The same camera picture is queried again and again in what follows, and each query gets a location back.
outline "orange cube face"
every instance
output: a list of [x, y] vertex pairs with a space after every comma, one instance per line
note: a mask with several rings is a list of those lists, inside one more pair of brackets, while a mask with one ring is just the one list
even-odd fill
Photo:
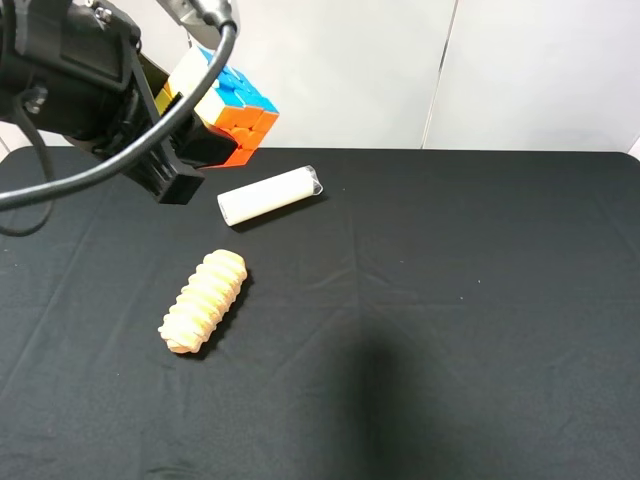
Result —
[[[156, 98], [158, 110], [164, 112], [178, 93], [191, 93], [212, 60], [213, 54], [208, 50], [191, 48]], [[228, 66], [195, 112], [207, 128], [221, 128], [238, 143], [238, 150], [223, 166], [246, 165], [280, 116], [245, 75]]]

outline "black table surface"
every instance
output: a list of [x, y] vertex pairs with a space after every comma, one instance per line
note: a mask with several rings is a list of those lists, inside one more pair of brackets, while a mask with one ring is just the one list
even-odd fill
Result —
[[[224, 224], [217, 194], [307, 164], [322, 197]], [[0, 168], [40, 181], [30, 150]], [[0, 238], [0, 478], [638, 478], [640, 163], [263, 150], [207, 176], [187, 207], [118, 178]], [[218, 248], [251, 279], [173, 355], [156, 329]]]

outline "white cylinder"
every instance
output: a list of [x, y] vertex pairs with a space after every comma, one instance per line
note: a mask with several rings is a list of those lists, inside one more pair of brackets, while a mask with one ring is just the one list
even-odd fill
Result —
[[224, 221], [232, 227], [320, 193], [316, 171], [306, 166], [218, 195], [218, 204]]

